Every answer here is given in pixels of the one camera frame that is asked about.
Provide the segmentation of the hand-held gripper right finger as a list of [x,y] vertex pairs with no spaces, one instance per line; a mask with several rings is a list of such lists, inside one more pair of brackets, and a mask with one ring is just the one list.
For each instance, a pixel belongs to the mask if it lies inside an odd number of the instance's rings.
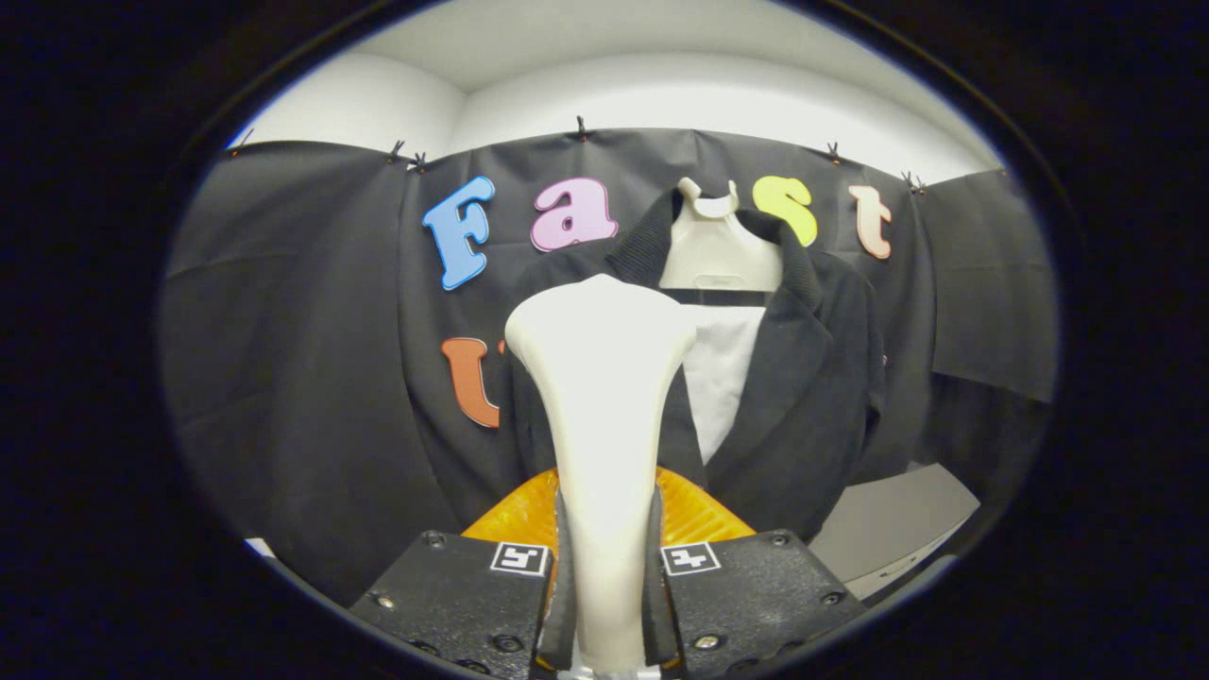
[[656,469],[642,578],[646,663],[733,676],[827,636],[864,603],[789,530],[756,531],[672,469]]

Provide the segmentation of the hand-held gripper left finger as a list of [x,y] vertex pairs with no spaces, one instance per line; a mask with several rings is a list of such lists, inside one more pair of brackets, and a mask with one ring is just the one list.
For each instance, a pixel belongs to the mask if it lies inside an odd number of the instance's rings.
[[429,530],[351,613],[420,653],[501,679],[554,678],[574,659],[560,479],[546,469],[463,534]]

